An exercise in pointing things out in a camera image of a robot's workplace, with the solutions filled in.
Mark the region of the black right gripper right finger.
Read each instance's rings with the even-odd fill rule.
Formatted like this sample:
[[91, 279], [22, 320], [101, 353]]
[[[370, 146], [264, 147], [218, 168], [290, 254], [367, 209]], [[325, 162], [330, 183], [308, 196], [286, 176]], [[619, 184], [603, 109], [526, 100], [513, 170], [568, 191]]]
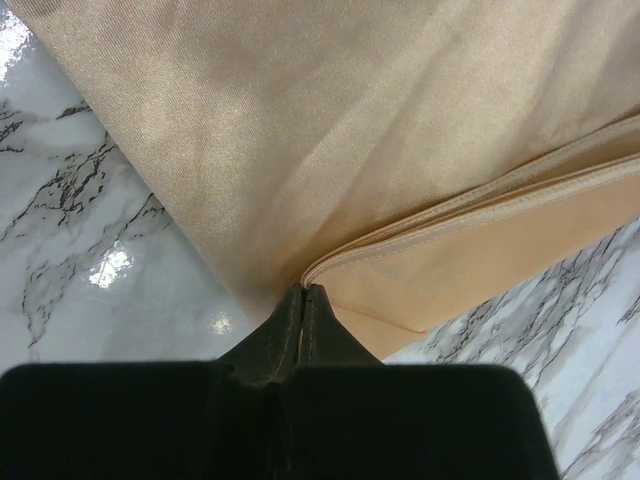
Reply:
[[303, 291], [297, 364], [311, 367], [381, 366], [336, 318], [326, 290], [313, 284]]

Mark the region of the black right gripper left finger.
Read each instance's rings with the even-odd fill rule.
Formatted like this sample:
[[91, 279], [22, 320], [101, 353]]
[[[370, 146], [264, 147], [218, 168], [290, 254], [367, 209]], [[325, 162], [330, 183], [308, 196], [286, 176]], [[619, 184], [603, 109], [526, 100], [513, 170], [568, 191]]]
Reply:
[[267, 320], [217, 362], [247, 385], [282, 381], [296, 363], [302, 319], [303, 288], [294, 284]]

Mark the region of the peach cloth napkin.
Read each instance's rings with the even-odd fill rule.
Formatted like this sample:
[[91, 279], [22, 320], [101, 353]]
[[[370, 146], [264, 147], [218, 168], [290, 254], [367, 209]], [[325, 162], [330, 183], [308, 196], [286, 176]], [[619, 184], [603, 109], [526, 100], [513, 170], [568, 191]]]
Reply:
[[639, 214], [635, 1], [14, 1], [239, 306], [384, 358]]

